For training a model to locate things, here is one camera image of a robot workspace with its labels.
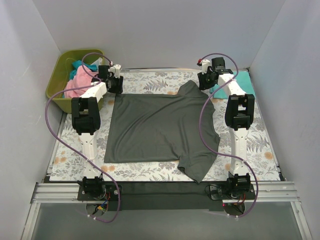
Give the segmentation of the dark grey t shirt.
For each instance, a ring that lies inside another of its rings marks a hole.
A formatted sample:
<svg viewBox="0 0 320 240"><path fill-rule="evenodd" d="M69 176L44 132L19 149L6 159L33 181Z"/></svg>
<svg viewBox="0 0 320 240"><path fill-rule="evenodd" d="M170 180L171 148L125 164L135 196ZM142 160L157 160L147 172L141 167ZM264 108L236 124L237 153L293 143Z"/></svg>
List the dark grey t shirt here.
<svg viewBox="0 0 320 240"><path fill-rule="evenodd" d="M220 136L215 108L189 80L177 94L118 94L107 138L105 163L171 162L201 182L217 158Z"/></svg>

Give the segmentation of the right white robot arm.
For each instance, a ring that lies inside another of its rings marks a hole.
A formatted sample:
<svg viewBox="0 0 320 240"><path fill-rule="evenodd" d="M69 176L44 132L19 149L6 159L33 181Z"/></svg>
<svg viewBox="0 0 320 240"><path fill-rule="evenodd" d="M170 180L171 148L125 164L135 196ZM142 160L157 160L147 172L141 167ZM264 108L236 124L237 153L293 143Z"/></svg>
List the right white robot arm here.
<svg viewBox="0 0 320 240"><path fill-rule="evenodd" d="M226 68L223 57L211 60L205 57L198 60L201 67L198 74L199 89L207 90L215 85L225 92L228 101L224 120L229 129L231 140L231 162L225 186L217 188L214 193L226 195L236 200L236 204L243 203L246 193L250 191L251 176L247 160L247 138L254 120L255 96L246 93L237 83L236 75Z"/></svg>

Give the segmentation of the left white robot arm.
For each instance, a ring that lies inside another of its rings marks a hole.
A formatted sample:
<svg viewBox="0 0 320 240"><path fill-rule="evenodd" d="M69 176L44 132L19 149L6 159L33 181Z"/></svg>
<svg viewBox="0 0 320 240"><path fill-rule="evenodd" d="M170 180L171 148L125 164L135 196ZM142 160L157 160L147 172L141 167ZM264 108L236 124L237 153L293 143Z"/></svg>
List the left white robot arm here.
<svg viewBox="0 0 320 240"><path fill-rule="evenodd" d="M99 101L107 92L123 92L121 70L119 64L99 65L97 70L82 65L68 84L75 88L70 94L72 127L79 136L85 156L83 178L79 185L86 195L95 200L103 199L107 193L103 173L93 166L98 160L97 133L101 127Z"/></svg>

